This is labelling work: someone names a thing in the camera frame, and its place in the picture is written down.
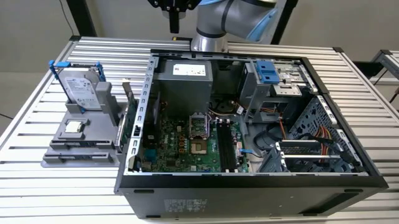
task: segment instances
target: blue plastic clip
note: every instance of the blue plastic clip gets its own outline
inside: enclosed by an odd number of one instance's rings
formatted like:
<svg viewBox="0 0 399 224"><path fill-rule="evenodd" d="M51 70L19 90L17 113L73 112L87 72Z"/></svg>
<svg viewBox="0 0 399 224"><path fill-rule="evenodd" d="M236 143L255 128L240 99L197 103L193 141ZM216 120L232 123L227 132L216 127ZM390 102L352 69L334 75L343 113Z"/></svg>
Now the blue plastic clip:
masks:
<svg viewBox="0 0 399 224"><path fill-rule="evenodd" d="M49 60L49 62L48 62L48 67L49 67L51 73L52 73L52 74L55 75L55 77L56 77L56 80L59 80L57 72L56 72L56 68L55 68L55 60Z"/></svg>
<svg viewBox="0 0 399 224"><path fill-rule="evenodd" d="M57 62L56 66L60 68L68 68L71 66L71 62Z"/></svg>
<svg viewBox="0 0 399 224"><path fill-rule="evenodd" d="M280 77L275 71L275 64L271 61L256 61L256 72L260 76L260 82L264 84L279 84Z"/></svg>
<svg viewBox="0 0 399 224"><path fill-rule="evenodd" d="M95 66L99 69L99 73L100 73L100 81L105 82L105 75L104 75L104 70L103 70L103 65L100 64L100 62L97 62L95 64Z"/></svg>
<svg viewBox="0 0 399 224"><path fill-rule="evenodd" d="M243 148L240 148L239 151L240 151L242 153L251 153L251 154L255 153L252 149L243 149Z"/></svg>

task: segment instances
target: aluminum workbench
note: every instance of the aluminum workbench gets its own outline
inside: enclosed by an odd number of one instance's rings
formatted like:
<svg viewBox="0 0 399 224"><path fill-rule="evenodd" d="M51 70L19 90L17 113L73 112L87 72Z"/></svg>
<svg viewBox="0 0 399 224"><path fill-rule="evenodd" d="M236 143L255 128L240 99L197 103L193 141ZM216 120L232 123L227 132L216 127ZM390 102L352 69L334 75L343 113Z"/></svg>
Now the aluminum workbench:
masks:
<svg viewBox="0 0 399 224"><path fill-rule="evenodd" d="M119 101L125 101L121 79L131 80L139 97L149 49L189 50L189 43L83 37L68 42L57 61L100 61L113 85L112 93ZM390 189L330 217L157 222L399 223L399 114L347 55L332 48L246 43L230 43L228 49L231 53L310 59ZM117 168L41 168L41 157L67 111L65 100L60 84L47 72L0 138L0 223L149 222L137 220L125 198L113 195Z"/></svg>
<svg viewBox="0 0 399 224"><path fill-rule="evenodd" d="M379 62L392 76L399 79L399 51L380 50L375 55L372 62Z"/></svg>

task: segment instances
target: sticker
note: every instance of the sticker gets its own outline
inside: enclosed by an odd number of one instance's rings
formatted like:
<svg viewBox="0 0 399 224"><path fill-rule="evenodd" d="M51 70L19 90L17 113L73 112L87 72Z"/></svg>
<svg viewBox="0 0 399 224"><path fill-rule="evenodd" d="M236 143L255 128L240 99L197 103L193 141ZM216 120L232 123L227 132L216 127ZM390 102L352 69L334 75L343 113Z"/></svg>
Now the sticker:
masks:
<svg viewBox="0 0 399 224"><path fill-rule="evenodd" d="M67 146L80 146L79 142L65 142Z"/></svg>
<svg viewBox="0 0 399 224"><path fill-rule="evenodd" d="M244 108L242 106L239 106L239 108L238 108L238 114L242 114L243 111L244 111Z"/></svg>
<svg viewBox="0 0 399 224"><path fill-rule="evenodd" d="M207 199L164 199L167 212L204 212Z"/></svg>
<svg viewBox="0 0 399 224"><path fill-rule="evenodd" d="M175 64L173 75L177 76L206 76L206 65L203 64Z"/></svg>
<svg viewBox="0 0 399 224"><path fill-rule="evenodd" d="M92 83L85 78L67 77L65 82L73 99L83 108L101 109Z"/></svg>
<svg viewBox="0 0 399 224"><path fill-rule="evenodd" d="M286 74L286 73L280 73L280 78L282 78L282 79L286 79L286 78L291 78L291 77L290 77L288 74Z"/></svg>

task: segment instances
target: black cable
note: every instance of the black cable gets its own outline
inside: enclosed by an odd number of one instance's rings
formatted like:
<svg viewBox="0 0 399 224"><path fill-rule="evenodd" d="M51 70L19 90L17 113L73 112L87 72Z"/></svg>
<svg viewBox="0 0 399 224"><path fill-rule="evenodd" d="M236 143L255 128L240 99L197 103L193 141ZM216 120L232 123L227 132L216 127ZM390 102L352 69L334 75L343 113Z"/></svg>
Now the black cable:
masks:
<svg viewBox="0 0 399 224"><path fill-rule="evenodd" d="M394 102L396 96L398 96L398 93L395 93L395 95L392 96L392 98L391 98L391 100L390 100L390 104Z"/></svg>
<svg viewBox="0 0 399 224"><path fill-rule="evenodd" d="M267 150L271 150L271 149L272 149L271 147L262 147L262 146L258 145L256 140L258 140L258 138L263 137L263 135L267 135L274 141L280 141L280 140L283 139L283 138L279 138L279 137L276 137L276 136L274 136L274 135L270 134L270 130L271 130L274 127L276 127L278 125L279 125L279 123L272 123L272 124L270 124L270 125L266 127L266 130L263 130L262 132L259 132L259 133L255 135L255 137L254 137L254 139L252 139L252 143L254 143L255 147L256 147L260 151L267 151Z"/></svg>
<svg viewBox="0 0 399 224"><path fill-rule="evenodd" d="M69 21L68 21L67 15L65 15L65 11L64 11L64 6L63 6L63 2L61 2L61 0L59 0L59 2L60 2L60 4L61 4L61 9L63 9L64 18L65 18L65 20L67 20L67 23L68 23L68 26L69 26L69 29L71 29L72 35L75 35L75 33L73 33L73 29L72 29L72 27L71 27L71 24L69 24Z"/></svg>
<svg viewBox="0 0 399 224"><path fill-rule="evenodd" d="M264 144L267 144L267 145L268 145L268 143L267 143L267 142L266 142L266 140L264 140L264 135L262 136L262 140L263 140Z"/></svg>
<svg viewBox="0 0 399 224"><path fill-rule="evenodd" d="M3 117L5 117L5 118L8 118L8 119L11 119L11 120L13 120L13 118L11 117L11 116L7 116L5 114L3 114L3 113L0 113L0 116L3 116Z"/></svg>
<svg viewBox="0 0 399 224"><path fill-rule="evenodd" d="M310 133L304 133L302 135L299 135L295 140L299 140L302 139L303 137L307 137L310 140L316 140L318 142L323 143L323 144L332 144L334 143L334 140L332 139L326 139L326 138L319 138L319 137L315 137L312 136L312 134Z"/></svg>
<svg viewBox="0 0 399 224"><path fill-rule="evenodd" d="M380 78L384 76L384 74L387 73L388 70L386 70L386 72L380 75L379 79L375 81L375 83L372 85L376 85L376 83L379 82Z"/></svg>
<svg viewBox="0 0 399 224"><path fill-rule="evenodd" d="M263 156L259 156L259 155L256 155L255 153L247 153L247 154L251 154L251 155L254 155L254 156L258 157L258 158L263 158Z"/></svg>

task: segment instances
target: white wall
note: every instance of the white wall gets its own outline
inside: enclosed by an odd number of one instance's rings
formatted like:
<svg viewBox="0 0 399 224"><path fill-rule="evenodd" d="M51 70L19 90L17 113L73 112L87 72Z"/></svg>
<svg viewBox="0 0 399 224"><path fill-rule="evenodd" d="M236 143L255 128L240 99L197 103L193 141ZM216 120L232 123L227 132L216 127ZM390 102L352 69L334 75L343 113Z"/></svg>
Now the white wall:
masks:
<svg viewBox="0 0 399 224"><path fill-rule="evenodd" d="M286 0L280 0L276 7L283 9L284 3ZM87 5L99 36L171 40L173 36L192 38L196 34L197 9L185 11L180 32L171 34L169 20L147 0L87 0ZM264 42L270 43L271 38L272 35L267 36ZM234 35L228 35L228 40L246 41Z"/></svg>
<svg viewBox="0 0 399 224"><path fill-rule="evenodd" d="M379 49L399 49L399 0L299 0L282 43L342 47L370 61Z"/></svg>
<svg viewBox="0 0 399 224"><path fill-rule="evenodd" d="M71 35L57 0L0 0L0 71L44 72Z"/></svg>
<svg viewBox="0 0 399 224"><path fill-rule="evenodd" d="M63 0L72 27L73 19ZM100 36L171 39L168 20L147 0L87 0ZM339 46L354 60L399 49L399 0L300 0L282 44ZM196 11L180 20L192 37ZM71 36L57 0L0 0L0 71L44 72Z"/></svg>

